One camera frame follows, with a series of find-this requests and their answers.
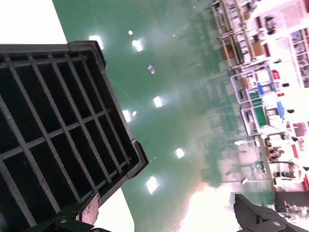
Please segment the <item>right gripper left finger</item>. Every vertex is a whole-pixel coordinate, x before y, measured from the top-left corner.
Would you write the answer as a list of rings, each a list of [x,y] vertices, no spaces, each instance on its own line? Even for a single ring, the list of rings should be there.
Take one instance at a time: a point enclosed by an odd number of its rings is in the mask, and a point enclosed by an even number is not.
[[[27,229],[28,232],[95,232],[94,224],[100,207],[99,194],[92,194],[83,203],[64,207],[51,219]]]

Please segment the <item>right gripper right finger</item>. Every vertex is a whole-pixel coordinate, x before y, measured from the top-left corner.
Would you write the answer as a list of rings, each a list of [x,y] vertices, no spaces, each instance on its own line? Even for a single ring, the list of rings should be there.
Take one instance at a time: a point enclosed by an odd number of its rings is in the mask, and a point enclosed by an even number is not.
[[[244,195],[235,194],[234,213],[242,232],[304,232],[274,210],[252,204]]]

